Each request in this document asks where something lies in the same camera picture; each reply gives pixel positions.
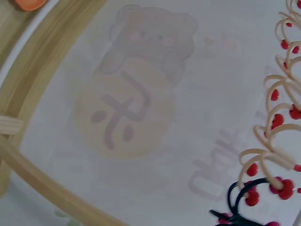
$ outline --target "black cord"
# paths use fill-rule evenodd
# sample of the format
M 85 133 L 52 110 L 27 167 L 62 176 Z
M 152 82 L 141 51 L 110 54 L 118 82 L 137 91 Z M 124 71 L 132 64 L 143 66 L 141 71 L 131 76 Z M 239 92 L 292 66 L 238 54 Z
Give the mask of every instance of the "black cord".
M 227 221 L 229 221 L 229 219 L 230 219 L 229 217 L 227 217 L 227 216 L 225 216 L 225 215 L 223 215 L 223 214 L 221 214 L 219 212 L 216 212 L 215 210 L 210 210 L 209 212 L 211 214 L 215 215 L 219 219 L 223 219 L 223 220 L 227 220 Z
M 257 186 L 259 184 L 264 184 L 264 183 L 269 183 L 269 182 L 267 181 L 266 178 L 260 178 L 260 179 L 257 179 L 257 180 L 254 180 L 254 181 L 250 182 L 243 189 L 241 189 L 241 191 L 239 192 L 239 194 L 238 194 L 238 196 L 236 198 L 236 201 L 235 201 L 235 206 L 234 206 L 233 214 L 234 213 L 238 214 L 239 201 L 244 196 L 244 194 L 247 193 L 252 187 Z
M 228 206 L 233 215 L 238 214 L 238 213 L 234 213 L 234 208 L 231 204 L 231 193 L 232 193 L 233 189 L 236 188 L 237 186 L 238 186 L 238 182 L 233 183 L 230 186 L 230 188 L 228 189 L 228 194 L 227 194 Z

